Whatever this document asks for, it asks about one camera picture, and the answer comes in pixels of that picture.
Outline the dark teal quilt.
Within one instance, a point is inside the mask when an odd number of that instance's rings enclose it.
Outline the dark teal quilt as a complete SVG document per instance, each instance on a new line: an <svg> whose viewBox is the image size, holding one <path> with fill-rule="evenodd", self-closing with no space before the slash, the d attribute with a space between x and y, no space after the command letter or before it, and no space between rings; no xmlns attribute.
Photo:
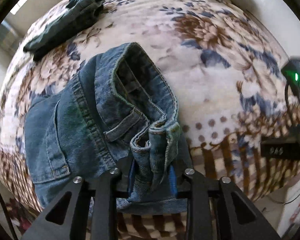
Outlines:
<svg viewBox="0 0 300 240"><path fill-rule="evenodd" d="M24 47L23 52L33 55L35 62L81 31L93 26L103 10L104 0L69 0L67 11L49 23L43 32Z"/></svg>

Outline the floral bed blanket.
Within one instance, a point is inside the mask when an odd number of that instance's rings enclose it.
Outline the floral bed blanket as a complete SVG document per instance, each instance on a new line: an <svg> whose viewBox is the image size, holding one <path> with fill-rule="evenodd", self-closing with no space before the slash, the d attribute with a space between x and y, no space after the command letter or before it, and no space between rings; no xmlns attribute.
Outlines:
<svg viewBox="0 0 300 240"><path fill-rule="evenodd" d="M173 90L194 168L229 176L251 199L286 186L300 160L261 156L264 135L291 121L280 72L285 55L243 11L219 0L105 0L98 21L34 62L19 47L0 91L0 180L41 211L26 163L25 118L34 99L61 92L95 55L138 43Z"/></svg>

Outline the blue denim jeans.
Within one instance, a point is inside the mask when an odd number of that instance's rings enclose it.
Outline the blue denim jeans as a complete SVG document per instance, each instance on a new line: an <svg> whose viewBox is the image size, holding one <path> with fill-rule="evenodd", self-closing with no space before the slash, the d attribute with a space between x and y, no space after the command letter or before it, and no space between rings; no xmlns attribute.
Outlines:
<svg viewBox="0 0 300 240"><path fill-rule="evenodd" d="M171 163L191 165L177 98L138 43L92 57L66 87L33 100L25 118L26 163L42 207L70 180L95 179L132 155L133 189L117 209L181 213Z"/></svg>

